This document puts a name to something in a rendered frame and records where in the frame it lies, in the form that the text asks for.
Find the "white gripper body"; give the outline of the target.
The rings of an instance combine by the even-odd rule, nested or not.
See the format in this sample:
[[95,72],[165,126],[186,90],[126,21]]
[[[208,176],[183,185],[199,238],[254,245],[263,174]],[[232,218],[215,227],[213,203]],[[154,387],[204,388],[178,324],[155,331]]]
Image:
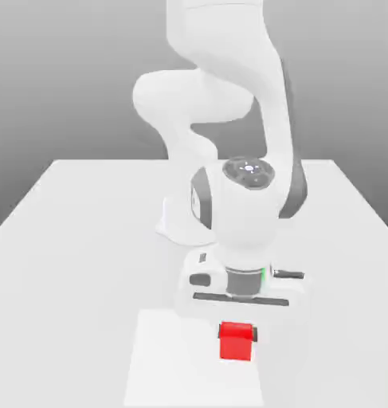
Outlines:
[[305,280],[264,280],[255,296],[234,296],[220,285],[178,283],[175,308],[185,317],[207,320],[285,320],[308,304]]

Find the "small red cube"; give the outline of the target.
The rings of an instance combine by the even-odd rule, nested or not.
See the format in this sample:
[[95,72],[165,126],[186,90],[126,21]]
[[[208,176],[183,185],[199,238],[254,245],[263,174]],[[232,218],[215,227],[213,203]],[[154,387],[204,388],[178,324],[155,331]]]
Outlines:
[[221,322],[218,338],[220,340],[220,358],[238,361],[250,361],[252,358],[252,324]]

